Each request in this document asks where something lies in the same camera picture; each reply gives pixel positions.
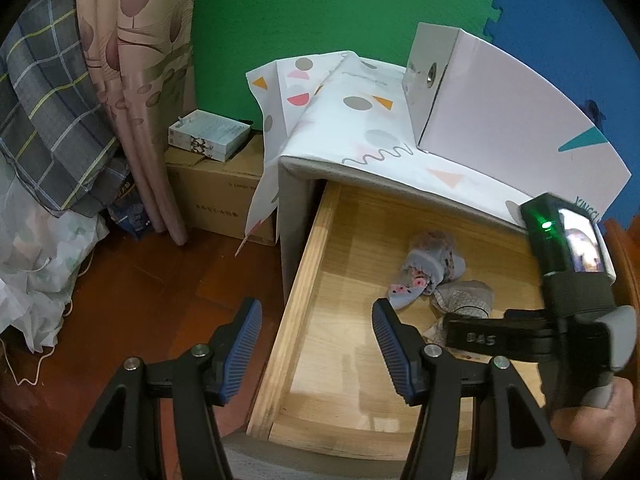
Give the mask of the person's right hand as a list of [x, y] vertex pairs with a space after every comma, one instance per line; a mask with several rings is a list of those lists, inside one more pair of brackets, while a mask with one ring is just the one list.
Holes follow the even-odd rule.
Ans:
[[634, 387], [615, 376], [606, 408], [562, 408], [551, 417], [551, 428], [559, 439], [572, 442], [586, 456], [582, 478], [602, 479], [631, 438], [637, 426]]

